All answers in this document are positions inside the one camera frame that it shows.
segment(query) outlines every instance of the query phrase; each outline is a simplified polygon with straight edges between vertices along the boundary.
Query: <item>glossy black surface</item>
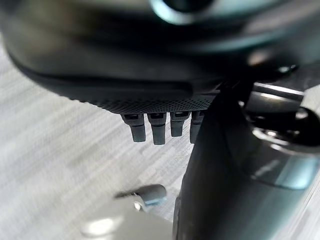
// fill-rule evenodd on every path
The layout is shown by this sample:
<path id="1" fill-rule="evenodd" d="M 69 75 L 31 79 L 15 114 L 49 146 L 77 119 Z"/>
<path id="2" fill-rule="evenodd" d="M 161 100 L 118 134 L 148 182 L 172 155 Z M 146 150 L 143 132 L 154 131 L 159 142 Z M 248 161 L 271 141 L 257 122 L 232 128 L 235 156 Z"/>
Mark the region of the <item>glossy black surface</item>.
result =
<path id="1" fill-rule="evenodd" d="M 320 141 L 303 135 L 319 134 L 320 121 L 307 109 L 275 117 L 288 123 L 281 129 L 249 119 L 229 93 L 207 110 L 177 199 L 175 239 L 271 240 L 289 221 L 319 169 Z M 292 127 L 301 136 L 283 139 Z"/>

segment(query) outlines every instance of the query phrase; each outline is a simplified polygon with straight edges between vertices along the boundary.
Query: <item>black rubber part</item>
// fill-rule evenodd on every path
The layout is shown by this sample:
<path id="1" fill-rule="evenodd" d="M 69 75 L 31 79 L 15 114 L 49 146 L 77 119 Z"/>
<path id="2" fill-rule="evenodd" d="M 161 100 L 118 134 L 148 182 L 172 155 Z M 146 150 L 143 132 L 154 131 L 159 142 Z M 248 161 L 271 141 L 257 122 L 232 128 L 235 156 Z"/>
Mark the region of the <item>black rubber part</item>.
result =
<path id="1" fill-rule="evenodd" d="M 181 137 L 182 130 L 185 123 L 190 116 L 189 111 L 171 112 L 170 113 L 170 127 L 172 137 Z"/>
<path id="2" fill-rule="evenodd" d="M 125 124 L 130 126 L 132 139 L 136 143 L 146 141 L 145 118 L 143 114 L 121 115 Z"/>
<path id="3" fill-rule="evenodd" d="M 152 113 L 147 116 L 152 128 L 154 145 L 164 145 L 166 143 L 167 113 Z"/>
<path id="4" fill-rule="evenodd" d="M 205 111 L 193 111 L 190 124 L 190 143 L 195 144 L 205 116 Z"/>

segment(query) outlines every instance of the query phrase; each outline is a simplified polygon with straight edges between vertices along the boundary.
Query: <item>wooden floor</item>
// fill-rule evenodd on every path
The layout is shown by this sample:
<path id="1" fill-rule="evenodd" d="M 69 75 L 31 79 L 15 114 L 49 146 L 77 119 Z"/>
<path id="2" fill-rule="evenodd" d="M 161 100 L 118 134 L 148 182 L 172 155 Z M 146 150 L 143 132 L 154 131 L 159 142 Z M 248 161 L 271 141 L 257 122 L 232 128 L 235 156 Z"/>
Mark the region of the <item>wooden floor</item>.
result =
<path id="1" fill-rule="evenodd" d="M 306 100 L 318 112 L 319 93 Z M 193 146 L 189 122 L 181 138 L 169 131 L 166 145 L 154 146 L 147 124 L 147 141 L 133 143 L 118 115 L 36 86 L 0 48 L 0 239 L 79 240 L 86 214 L 152 183 L 167 187 L 168 200 L 151 212 L 171 220 Z M 319 180 L 277 239 L 320 239 Z"/>

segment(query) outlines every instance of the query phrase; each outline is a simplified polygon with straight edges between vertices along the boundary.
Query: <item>textured black surface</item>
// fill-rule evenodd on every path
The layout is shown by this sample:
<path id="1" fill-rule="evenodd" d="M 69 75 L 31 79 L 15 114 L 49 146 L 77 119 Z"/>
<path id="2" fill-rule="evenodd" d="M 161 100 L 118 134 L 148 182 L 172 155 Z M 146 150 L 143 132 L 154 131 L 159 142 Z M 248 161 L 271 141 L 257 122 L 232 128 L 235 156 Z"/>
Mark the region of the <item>textured black surface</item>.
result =
<path id="1" fill-rule="evenodd" d="M 206 110 L 214 98 L 213 95 L 197 95 L 180 99 L 125 99 L 90 103 L 114 114 L 151 114 Z"/>

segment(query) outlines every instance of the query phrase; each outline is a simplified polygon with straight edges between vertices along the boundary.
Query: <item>black device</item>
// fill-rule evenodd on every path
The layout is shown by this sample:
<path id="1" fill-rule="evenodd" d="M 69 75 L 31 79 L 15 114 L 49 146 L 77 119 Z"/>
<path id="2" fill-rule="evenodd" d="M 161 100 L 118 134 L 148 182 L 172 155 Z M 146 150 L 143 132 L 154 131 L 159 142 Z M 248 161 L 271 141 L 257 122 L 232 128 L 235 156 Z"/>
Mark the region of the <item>black device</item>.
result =
<path id="1" fill-rule="evenodd" d="M 145 117 L 162 145 L 167 113 L 173 137 L 191 116 L 177 240 L 270 240 L 315 177 L 318 0 L 0 0 L 0 26 L 26 76 L 135 142 Z"/>

